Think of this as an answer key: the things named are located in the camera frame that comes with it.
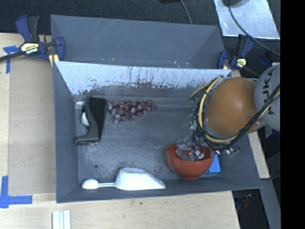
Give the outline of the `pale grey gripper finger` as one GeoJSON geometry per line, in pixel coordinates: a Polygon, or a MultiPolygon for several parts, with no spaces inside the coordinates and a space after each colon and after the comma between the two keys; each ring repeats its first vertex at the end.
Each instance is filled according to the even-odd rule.
{"type": "Polygon", "coordinates": [[[176,153],[177,154],[190,154],[192,149],[186,144],[177,144],[176,153]]]}
{"type": "Polygon", "coordinates": [[[187,152],[179,152],[176,151],[177,156],[184,161],[200,161],[204,158],[204,154],[200,153],[200,152],[191,152],[191,151],[187,151],[187,152]]]}

